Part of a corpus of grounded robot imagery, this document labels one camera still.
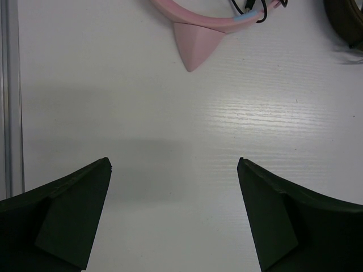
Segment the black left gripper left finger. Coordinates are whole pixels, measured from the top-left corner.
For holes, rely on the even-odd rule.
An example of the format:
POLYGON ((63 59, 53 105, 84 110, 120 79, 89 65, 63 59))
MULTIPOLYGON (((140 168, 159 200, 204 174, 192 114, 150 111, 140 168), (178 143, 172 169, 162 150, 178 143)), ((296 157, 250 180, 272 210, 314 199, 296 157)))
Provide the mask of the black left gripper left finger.
POLYGON ((84 271, 112 165, 107 157, 1 201, 1 271, 84 271))

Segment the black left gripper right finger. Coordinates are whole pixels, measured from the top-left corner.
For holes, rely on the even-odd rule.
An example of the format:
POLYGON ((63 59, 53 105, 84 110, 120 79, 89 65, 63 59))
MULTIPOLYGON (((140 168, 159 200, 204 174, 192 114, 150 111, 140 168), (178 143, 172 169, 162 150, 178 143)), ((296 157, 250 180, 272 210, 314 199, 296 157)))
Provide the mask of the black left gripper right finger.
POLYGON ((240 158, 261 271, 362 271, 362 205, 322 195, 240 158))

